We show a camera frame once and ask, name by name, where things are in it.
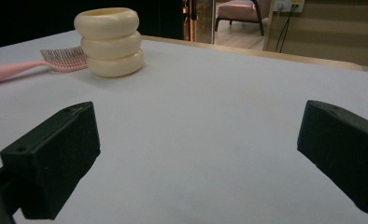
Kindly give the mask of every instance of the table edge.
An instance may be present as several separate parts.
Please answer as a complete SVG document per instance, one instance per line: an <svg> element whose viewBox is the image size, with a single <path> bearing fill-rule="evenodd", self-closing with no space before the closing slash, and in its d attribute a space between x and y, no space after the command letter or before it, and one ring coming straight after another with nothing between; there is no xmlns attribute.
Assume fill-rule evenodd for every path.
<svg viewBox="0 0 368 224"><path fill-rule="evenodd" d="M171 43L171 44L179 44L179 45L192 46L192 47L203 48L203 49L214 49L214 50L228 51L228 52L253 55L253 56L260 56L260 57L265 57L265 58L285 60L285 61L291 61L291 62L297 62L297 63L312 63L312 64L318 64L318 65L324 65L324 66L345 68L349 70L363 71L362 66L356 63L311 58L311 57L305 57L305 56L291 55L291 54L285 54L285 53L275 53L271 51L262 51L262 50L255 50L255 49L240 49L240 48L235 48L235 47L197 43L197 42L170 39L170 38L150 36L150 35L142 35L142 38L144 40L159 41L159 42L165 42L165 43Z"/></svg>

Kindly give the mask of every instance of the white tabletop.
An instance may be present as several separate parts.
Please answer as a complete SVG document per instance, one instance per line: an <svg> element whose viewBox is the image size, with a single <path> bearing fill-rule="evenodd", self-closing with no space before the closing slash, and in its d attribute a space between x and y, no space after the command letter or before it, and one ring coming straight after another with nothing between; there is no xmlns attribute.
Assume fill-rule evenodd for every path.
<svg viewBox="0 0 368 224"><path fill-rule="evenodd" d="M0 64L79 40L73 31L0 48ZM53 223L368 223L296 146L307 100L368 119L368 73L154 41L141 48L146 62L127 77L37 68L0 83L0 150L60 109L94 103L101 155ZM50 223L21 211L15 219Z"/></svg>

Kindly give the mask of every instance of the pink brush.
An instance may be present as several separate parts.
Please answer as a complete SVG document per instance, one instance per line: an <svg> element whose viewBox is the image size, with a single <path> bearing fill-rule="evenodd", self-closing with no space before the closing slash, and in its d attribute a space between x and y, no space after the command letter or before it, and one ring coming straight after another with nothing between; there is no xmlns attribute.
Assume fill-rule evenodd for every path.
<svg viewBox="0 0 368 224"><path fill-rule="evenodd" d="M87 68L86 55L81 47L71 49L42 49L45 61L0 65L0 81L40 65L49 66L56 72L73 72Z"/></svg>

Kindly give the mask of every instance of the stacked rings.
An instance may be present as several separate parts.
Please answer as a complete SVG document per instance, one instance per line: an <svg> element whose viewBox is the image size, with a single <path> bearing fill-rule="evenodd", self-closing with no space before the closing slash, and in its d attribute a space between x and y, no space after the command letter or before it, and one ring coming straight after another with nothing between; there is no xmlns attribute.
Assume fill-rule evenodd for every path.
<svg viewBox="0 0 368 224"><path fill-rule="evenodd" d="M144 63L137 13L126 7L100 8L74 19L89 69L99 77L121 77Z"/></svg>

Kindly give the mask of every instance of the pink brush handle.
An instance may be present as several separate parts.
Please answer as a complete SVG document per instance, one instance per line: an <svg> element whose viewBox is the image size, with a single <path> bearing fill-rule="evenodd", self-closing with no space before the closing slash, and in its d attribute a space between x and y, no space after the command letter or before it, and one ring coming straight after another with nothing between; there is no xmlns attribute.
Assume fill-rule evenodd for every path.
<svg viewBox="0 0 368 224"><path fill-rule="evenodd" d="M27 63L12 63L0 65L0 81L39 65L51 66L49 63L42 60L31 61Z"/></svg>

